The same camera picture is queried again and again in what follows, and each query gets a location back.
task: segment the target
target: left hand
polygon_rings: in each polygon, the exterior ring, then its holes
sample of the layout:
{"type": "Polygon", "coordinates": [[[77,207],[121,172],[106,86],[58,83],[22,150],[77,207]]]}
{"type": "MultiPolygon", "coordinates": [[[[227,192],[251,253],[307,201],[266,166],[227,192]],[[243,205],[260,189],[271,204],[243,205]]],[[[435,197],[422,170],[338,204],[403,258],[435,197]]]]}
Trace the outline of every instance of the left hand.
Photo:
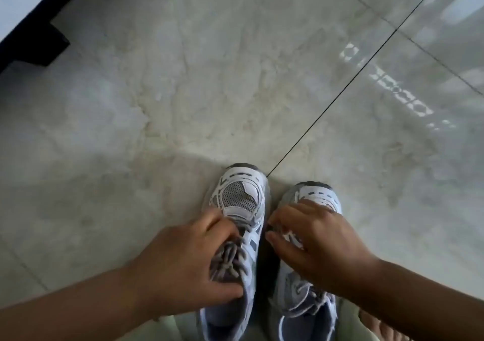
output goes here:
{"type": "Polygon", "coordinates": [[[234,223],[214,207],[198,220],[161,230],[125,268],[148,317],[185,313],[242,297],[241,285],[209,279],[215,252],[236,236],[234,223]]]}

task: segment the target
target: mesh panel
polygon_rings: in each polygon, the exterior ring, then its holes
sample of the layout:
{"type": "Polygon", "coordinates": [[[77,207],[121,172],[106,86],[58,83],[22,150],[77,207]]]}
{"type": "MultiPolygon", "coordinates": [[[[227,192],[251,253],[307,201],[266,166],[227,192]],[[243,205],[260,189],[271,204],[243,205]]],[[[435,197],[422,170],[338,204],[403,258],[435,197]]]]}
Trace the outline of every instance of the mesh panel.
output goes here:
{"type": "Polygon", "coordinates": [[[225,207],[241,207],[249,212],[254,211],[257,207],[257,202],[254,198],[245,193],[242,182],[229,184],[222,194],[222,202],[225,207]]]}

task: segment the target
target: hand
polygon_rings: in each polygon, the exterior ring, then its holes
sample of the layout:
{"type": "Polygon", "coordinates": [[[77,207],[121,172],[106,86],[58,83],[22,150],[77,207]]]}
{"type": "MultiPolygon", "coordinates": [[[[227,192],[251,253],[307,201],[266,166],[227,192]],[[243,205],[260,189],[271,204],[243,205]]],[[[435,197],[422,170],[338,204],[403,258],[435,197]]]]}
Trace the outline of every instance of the hand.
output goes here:
{"type": "Polygon", "coordinates": [[[180,314],[227,303],[243,296],[236,283],[210,281],[210,260],[221,244],[239,231],[218,208],[198,220],[164,228],[142,253],[126,266],[149,318],[180,314]]]}
{"type": "Polygon", "coordinates": [[[349,298],[360,291],[379,260],[345,218],[313,201],[300,200],[274,211],[269,224],[292,231],[303,249],[281,234],[267,232],[276,254],[318,288],[349,298]]]}

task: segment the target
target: black furniture base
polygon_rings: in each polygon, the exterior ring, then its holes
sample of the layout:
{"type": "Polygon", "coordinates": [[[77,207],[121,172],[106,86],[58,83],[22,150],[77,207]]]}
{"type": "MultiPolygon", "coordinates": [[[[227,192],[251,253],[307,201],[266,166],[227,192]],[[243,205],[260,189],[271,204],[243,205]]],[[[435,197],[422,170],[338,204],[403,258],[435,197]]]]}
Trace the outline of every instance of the black furniture base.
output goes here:
{"type": "Polygon", "coordinates": [[[69,46],[51,20],[70,0],[42,0],[0,43],[0,72],[12,61],[48,66],[69,46]]]}

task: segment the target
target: grey sneaker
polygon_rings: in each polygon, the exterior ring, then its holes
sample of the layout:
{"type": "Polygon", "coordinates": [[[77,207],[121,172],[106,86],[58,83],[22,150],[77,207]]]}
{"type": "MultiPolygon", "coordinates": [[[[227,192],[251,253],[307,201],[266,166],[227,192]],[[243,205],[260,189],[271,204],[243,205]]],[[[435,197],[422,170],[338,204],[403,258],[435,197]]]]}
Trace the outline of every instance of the grey sneaker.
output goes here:
{"type": "MultiPolygon", "coordinates": [[[[301,198],[341,213],[341,204],[333,189],[320,182],[295,185],[284,194],[279,206],[296,203],[301,198]]],[[[293,233],[285,238],[298,247],[303,246],[293,233]]],[[[329,341],[334,333],[335,296],[316,289],[282,260],[269,302],[269,336],[273,341],[329,341]]]]}
{"type": "Polygon", "coordinates": [[[256,261],[264,219],[270,209],[267,177],[249,164],[227,168],[205,197],[204,208],[219,207],[239,228],[241,240],[225,242],[210,265],[212,280],[238,282],[244,296],[201,309],[199,334],[205,341],[238,341],[244,333],[256,293],[256,261]]]}

